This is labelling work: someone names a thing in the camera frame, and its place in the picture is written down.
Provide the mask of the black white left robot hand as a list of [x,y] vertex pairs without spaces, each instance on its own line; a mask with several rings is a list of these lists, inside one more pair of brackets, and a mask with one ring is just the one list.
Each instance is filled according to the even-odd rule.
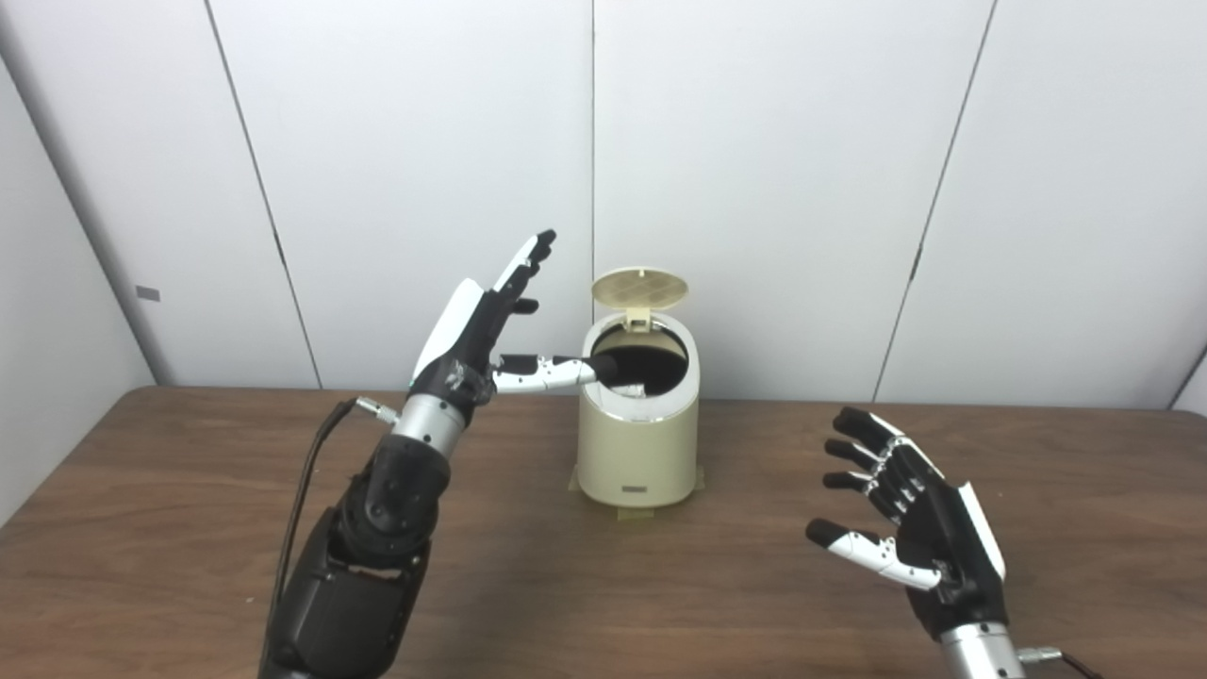
[[497,355],[502,330],[540,309],[529,283],[552,254],[554,229],[540,232],[513,256],[490,289],[465,279],[441,312],[416,359],[410,392],[482,406],[494,396],[601,384],[620,371],[611,356]]

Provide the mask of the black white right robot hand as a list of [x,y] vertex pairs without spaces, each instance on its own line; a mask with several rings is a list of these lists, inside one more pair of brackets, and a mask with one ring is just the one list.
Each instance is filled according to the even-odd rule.
[[810,542],[906,589],[927,636],[963,626],[1008,626],[1007,567],[970,482],[954,485],[905,431],[874,412],[842,406],[839,438],[824,451],[855,472],[828,472],[826,488],[852,490],[893,525],[890,537],[814,519]]

